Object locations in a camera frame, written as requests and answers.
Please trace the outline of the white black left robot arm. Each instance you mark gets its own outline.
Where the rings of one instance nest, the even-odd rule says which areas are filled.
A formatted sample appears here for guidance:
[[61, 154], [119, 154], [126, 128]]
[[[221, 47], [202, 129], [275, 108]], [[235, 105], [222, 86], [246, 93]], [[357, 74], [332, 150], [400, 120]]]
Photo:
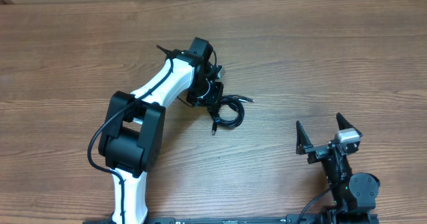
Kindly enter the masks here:
[[161, 149], [165, 111], [183, 91], [190, 107], [212, 109], [219, 104], [223, 85], [218, 75], [223, 67], [211, 64], [214, 48], [195, 39], [188, 50], [164, 51], [163, 69], [143, 87], [116, 92], [104, 124], [89, 143], [99, 141], [105, 166], [95, 168], [113, 176], [115, 210], [106, 223], [145, 223], [147, 174]]

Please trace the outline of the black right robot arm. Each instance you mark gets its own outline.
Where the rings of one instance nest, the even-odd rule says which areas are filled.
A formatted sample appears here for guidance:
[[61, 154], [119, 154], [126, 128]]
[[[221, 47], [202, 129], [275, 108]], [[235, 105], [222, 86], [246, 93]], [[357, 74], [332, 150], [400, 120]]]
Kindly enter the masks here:
[[[376, 208], [380, 180], [370, 173], [353, 173], [348, 156], [360, 147], [362, 132], [349, 123], [341, 113], [336, 114], [339, 130], [325, 145], [315, 146], [300, 121], [296, 122], [296, 154], [307, 155], [309, 164], [321, 163], [328, 188], [314, 197], [298, 215], [297, 223], [378, 223], [378, 216], [371, 214]], [[306, 211], [325, 194], [331, 193], [334, 204], [322, 207], [315, 215]]]

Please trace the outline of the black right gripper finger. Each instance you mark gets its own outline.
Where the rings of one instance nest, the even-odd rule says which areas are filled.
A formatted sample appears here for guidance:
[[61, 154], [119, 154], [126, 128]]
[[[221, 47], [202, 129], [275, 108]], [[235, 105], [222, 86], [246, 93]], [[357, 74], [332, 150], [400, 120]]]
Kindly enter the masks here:
[[351, 123], [349, 123], [341, 113], [336, 113], [336, 120], [337, 120], [337, 123], [338, 123], [339, 130], [353, 128], [359, 134], [360, 137], [363, 137], [362, 132], [360, 132]]
[[296, 121], [297, 141], [296, 141], [296, 154], [303, 155], [307, 150], [312, 148], [313, 145], [310, 138], [304, 131], [303, 125], [300, 121]]

